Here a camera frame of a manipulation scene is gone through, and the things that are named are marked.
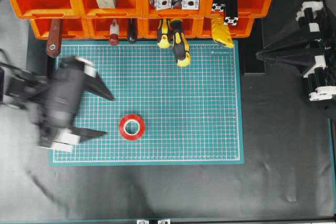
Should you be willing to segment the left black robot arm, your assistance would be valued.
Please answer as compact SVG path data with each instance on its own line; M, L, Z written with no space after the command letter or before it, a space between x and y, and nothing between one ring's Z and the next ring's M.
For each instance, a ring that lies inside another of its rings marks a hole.
M39 129L39 147L71 152L75 145L107 134L74 126L84 92L114 101L91 61L78 56L64 58L51 78L8 62L1 66L12 71L5 94L13 101L7 106L21 110L28 110L28 104L35 106L33 123Z

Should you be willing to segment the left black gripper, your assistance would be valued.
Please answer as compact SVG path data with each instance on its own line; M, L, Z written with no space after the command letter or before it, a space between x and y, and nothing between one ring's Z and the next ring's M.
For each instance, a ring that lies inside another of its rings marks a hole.
M71 152L78 143L107 135L104 131L73 126L84 90L114 101L91 61L81 57L64 59L48 84L46 100L38 109L38 146Z

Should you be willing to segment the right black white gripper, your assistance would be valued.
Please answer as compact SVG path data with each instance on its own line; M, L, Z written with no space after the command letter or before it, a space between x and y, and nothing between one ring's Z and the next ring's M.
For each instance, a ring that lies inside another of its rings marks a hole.
M296 14L299 27L307 27L308 40L277 41L256 53L258 60L280 65L303 75L310 101L335 98L335 16L323 2L303 2Z

